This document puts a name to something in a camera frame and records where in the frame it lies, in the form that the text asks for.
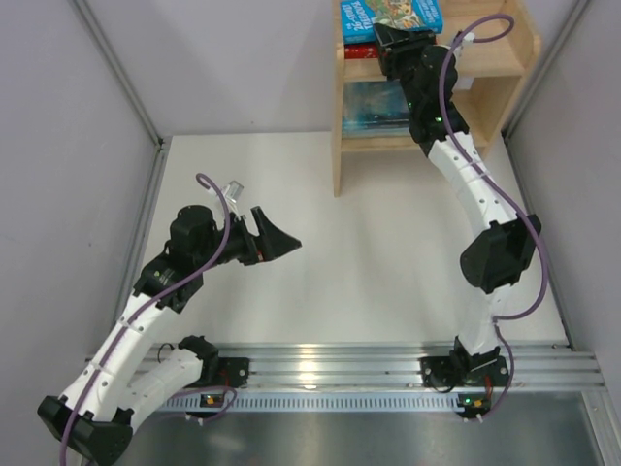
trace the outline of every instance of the wooden bookshelf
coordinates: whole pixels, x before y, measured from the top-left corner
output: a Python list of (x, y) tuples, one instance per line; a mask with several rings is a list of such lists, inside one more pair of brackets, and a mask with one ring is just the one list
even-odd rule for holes
[[(333, 124), (334, 194), (341, 194), (341, 161), (344, 153), (383, 150), (417, 150), (409, 137), (343, 136), (343, 89), (346, 83), (385, 81), (376, 59), (344, 59), (341, 27), (341, 0), (333, 0), (336, 43), (336, 98)], [(530, 76), (540, 52), (540, 37), (520, 0), (441, 0), (444, 30), (439, 43), (448, 44), (455, 34), (480, 17), (507, 13), (515, 18), (515, 28), (505, 38), (490, 44), (464, 48), (458, 64), (460, 77), (473, 78), (469, 90), (455, 94), (455, 104), (470, 126), (474, 142), (483, 156), (505, 124)], [(502, 21), (482, 24), (477, 37), (495, 36), (506, 25)]]

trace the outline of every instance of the table surface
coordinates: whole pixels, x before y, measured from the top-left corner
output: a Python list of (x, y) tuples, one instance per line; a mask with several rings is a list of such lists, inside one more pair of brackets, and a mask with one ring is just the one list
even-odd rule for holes
[[(197, 172), (222, 185), (242, 183), (241, 212), (261, 206), (303, 247), (272, 263), (236, 262), (206, 273), (204, 287), (161, 342), (187, 335), (231, 344), (454, 339), (474, 298), (459, 267), (473, 236), (450, 186), (419, 152), (348, 154), (343, 195), (335, 199), (330, 153), (327, 132), (173, 138), (145, 263), (162, 251), (179, 209), (216, 206), (194, 181)], [(502, 142), (486, 164), (521, 201)], [(515, 286), (508, 313), (532, 304), (540, 276), (536, 257)], [(504, 323), (503, 333), (516, 343), (567, 341), (551, 290), (534, 315)]]

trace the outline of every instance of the wall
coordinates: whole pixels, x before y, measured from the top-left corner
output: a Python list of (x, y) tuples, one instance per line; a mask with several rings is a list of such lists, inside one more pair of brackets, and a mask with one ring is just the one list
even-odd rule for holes
[(0, 450), (57, 464), (36, 411), (112, 322), (153, 145), (65, 0), (0, 5)]
[(570, 330), (600, 361), (621, 413), (621, 72), (616, 0), (592, 2), (511, 141), (543, 220)]
[[(526, 2), (549, 44), (569, 0)], [(90, 0), (165, 135), (327, 130), (331, 0)]]

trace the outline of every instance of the shelf board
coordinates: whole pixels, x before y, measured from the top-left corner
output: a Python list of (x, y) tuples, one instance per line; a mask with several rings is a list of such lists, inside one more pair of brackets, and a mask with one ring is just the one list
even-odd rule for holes
[[(489, 144), (482, 129), (478, 108), (473, 102), (473, 94), (468, 91), (456, 92), (453, 101), (459, 112), (468, 122), (474, 137), (474, 144), (479, 151), (483, 151)], [(341, 150), (343, 152), (369, 152), (382, 150), (411, 150), (418, 149), (418, 145), (410, 136), (387, 137), (359, 137), (343, 138)]]
[[(445, 17), (444, 32), (438, 37), (439, 44), (448, 44), (460, 30), (480, 17)], [(500, 34), (505, 28), (502, 21), (481, 24), (475, 31), (476, 37)], [(507, 37), (490, 44), (472, 44), (464, 48), (457, 65), (461, 76), (469, 78), (522, 76), (525, 67), (515, 54)], [(384, 81), (376, 59), (353, 59), (344, 61), (344, 80), (347, 83), (361, 81)]]

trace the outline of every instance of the blue book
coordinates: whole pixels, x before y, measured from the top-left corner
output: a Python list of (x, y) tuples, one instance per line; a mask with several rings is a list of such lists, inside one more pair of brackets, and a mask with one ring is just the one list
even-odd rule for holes
[(373, 24), (415, 31), (442, 32), (444, 21), (438, 0), (347, 0), (341, 2), (343, 40), (346, 44), (373, 42)]

